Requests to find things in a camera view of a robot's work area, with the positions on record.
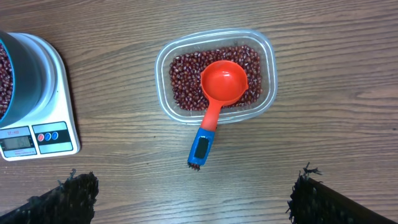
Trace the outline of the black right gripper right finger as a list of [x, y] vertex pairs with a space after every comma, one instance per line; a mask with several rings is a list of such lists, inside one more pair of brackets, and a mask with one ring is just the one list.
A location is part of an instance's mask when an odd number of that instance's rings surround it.
[[289, 220], [294, 224], [397, 224], [310, 177], [322, 175], [308, 166], [299, 172], [292, 187]]

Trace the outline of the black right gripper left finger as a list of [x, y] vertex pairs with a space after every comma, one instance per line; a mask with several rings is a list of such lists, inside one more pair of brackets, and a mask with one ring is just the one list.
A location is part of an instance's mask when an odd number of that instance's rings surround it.
[[95, 215], [94, 205], [99, 193], [98, 178], [92, 173], [74, 176], [73, 169], [64, 182], [41, 196], [33, 196], [27, 203], [1, 215], [1, 223], [90, 224]]

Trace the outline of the orange scoop with blue handle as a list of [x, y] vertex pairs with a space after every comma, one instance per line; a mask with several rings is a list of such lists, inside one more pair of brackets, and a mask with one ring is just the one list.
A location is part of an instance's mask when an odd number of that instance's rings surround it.
[[222, 107], [232, 105], [242, 97], [248, 89], [248, 79], [240, 65], [220, 60], [211, 63], [201, 72], [201, 88], [209, 105], [187, 160], [187, 165], [193, 170], [200, 170], [206, 162]]

